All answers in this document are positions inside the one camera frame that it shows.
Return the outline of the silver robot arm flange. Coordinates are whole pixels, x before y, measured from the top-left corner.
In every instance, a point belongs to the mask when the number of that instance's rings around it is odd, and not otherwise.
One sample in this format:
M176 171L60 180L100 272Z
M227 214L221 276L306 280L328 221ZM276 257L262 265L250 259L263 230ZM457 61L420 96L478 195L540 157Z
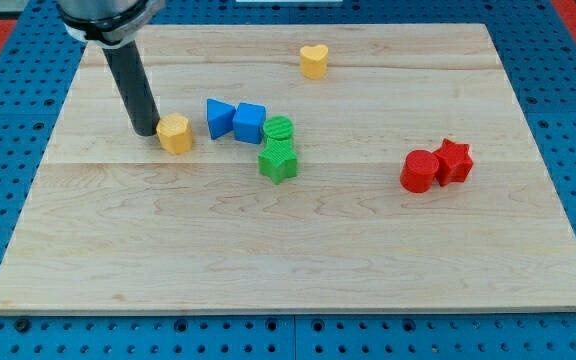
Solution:
M58 0L67 33L80 42L117 49L133 41L165 0Z

